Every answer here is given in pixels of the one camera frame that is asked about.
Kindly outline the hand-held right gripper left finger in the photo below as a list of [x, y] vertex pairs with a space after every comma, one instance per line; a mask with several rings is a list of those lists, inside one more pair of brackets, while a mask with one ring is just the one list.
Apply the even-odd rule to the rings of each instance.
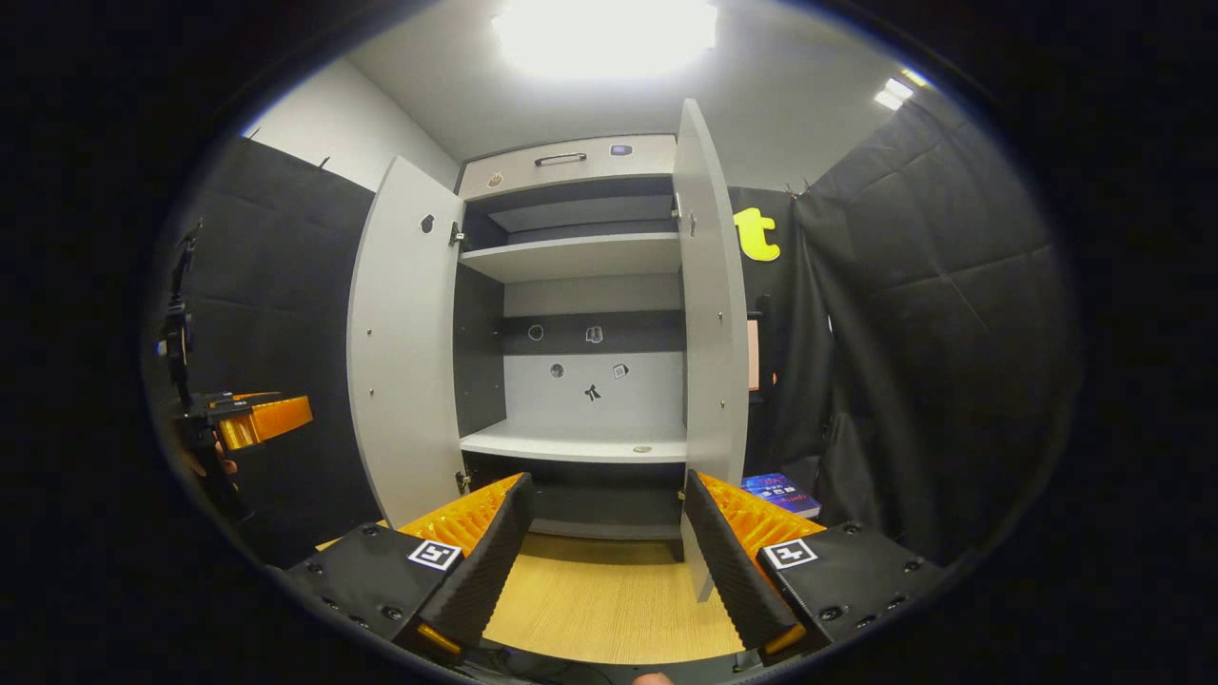
[[491, 481], [401, 528], [365, 523], [301, 559], [301, 598], [432, 659], [462, 659], [490, 624], [533, 523], [530, 474]]

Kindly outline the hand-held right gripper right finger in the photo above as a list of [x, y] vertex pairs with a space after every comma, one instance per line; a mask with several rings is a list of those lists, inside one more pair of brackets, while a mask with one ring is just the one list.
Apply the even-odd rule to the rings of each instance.
[[689, 470], [683, 516], [742, 646], [780, 662], [866, 635], [945, 574], [878, 530], [823, 527]]

